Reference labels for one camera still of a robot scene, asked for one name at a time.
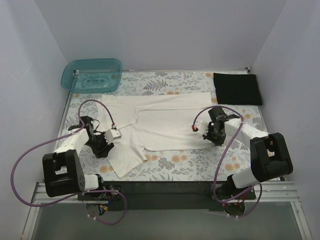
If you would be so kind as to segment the white t shirt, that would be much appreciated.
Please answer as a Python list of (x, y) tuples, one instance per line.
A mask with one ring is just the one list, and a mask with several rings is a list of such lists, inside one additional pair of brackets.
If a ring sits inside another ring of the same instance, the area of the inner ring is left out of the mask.
[(147, 160), (144, 150), (178, 151), (212, 147), (192, 131), (196, 115), (212, 104), (209, 92), (173, 95), (102, 95), (97, 103), (99, 131), (116, 123), (122, 137), (107, 160), (119, 178)]

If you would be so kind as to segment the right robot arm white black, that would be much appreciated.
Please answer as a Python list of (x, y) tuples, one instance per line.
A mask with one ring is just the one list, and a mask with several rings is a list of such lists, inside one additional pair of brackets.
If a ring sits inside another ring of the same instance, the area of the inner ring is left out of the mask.
[(282, 134), (268, 133), (258, 130), (244, 122), (244, 118), (237, 112), (226, 114), (225, 107), (207, 107), (210, 122), (195, 119), (192, 130), (202, 133), (204, 140), (221, 146), (227, 136), (244, 144), (250, 151), (250, 166), (241, 172), (227, 177), (226, 182), (217, 186), (217, 179), (213, 180), (212, 195), (239, 198), (250, 191), (253, 186), (263, 182), (290, 175), (293, 163)]

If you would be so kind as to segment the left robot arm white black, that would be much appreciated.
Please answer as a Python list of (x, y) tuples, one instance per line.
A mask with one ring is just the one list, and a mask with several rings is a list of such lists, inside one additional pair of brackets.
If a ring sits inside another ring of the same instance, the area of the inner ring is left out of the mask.
[(79, 153), (84, 146), (90, 147), (96, 158), (106, 158), (114, 147), (113, 141), (122, 134), (116, 127), (104, 132), (94, 130), (94, 119), (82, 116), (78, 125), (69, 127), (71, 136), (53, 153), (42, 158), (44, 183), (49, 197), (87, 192), (95, 199), (106, 196), (106, 187), (98, 174), (84, 174)]

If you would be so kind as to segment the floral table mat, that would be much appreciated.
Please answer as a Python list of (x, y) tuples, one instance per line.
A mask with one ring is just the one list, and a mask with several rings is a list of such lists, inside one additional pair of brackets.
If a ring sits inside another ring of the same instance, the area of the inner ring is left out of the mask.
[[(210, 93), (217, 104), (213, 73), (204, 71), (147, 71), (122, 74), (116, 96), (158, 96), (189, 93)], [(59, 133), (65, 135), (70, 126), (78, 123), (77, 113), (96, 118), (95, 103), (100, 94), (71, 93), (68, 96)], [(149, 151), (147, 160), (123, 177), (124, 181), (206, 181), (240, 172), (250, 165), (249, 149), (234, 140), (230, 147), (211, 146), (204, 149)]]

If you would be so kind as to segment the folded black t shirt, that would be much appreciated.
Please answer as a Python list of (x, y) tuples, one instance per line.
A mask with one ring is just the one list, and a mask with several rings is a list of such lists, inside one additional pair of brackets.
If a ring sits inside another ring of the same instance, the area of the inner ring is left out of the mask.
[(213, 83), (220, 105), (263, 105), (255, 74), (214, 73)]

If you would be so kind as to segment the teal plastic basket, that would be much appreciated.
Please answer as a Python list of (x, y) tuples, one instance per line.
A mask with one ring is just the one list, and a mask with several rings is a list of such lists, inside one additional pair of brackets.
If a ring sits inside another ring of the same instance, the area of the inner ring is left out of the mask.
[(115, 58), (74, 60), (67, 64), (61, 86), (73, 94), (104, 94), (117, 90), (122, 63)]

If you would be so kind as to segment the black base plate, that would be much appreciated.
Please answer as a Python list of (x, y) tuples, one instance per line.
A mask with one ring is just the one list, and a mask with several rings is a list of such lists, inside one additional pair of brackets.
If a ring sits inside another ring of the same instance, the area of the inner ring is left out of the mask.
[[(229, 199), (246, 189), (232, 189), (226, 181), (216, 184), (216, 196), (219, 200)], [(209, 210), (222, 211), (222, 203), (214, 198), (211, 181), (105, 181), (106, 190), (117, 190), (127, 200), (128, 210)], [(123, 199), (117, 194), (107, 193), (103, 199), (97, 199), (98, 193), (78, 194), (77, 200), (88, 203), (107, 202), (112, 197), (110, 211), (123, 209)]]

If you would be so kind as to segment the aluminium frame rail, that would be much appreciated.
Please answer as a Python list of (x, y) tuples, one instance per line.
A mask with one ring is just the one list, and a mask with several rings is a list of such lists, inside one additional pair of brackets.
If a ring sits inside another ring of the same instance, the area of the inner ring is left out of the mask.
[(207, 209), (107, 211), (76, 196), (32, 208), (24, 240), (310, 240), (294, 183), (267, 181), (241, 206)]

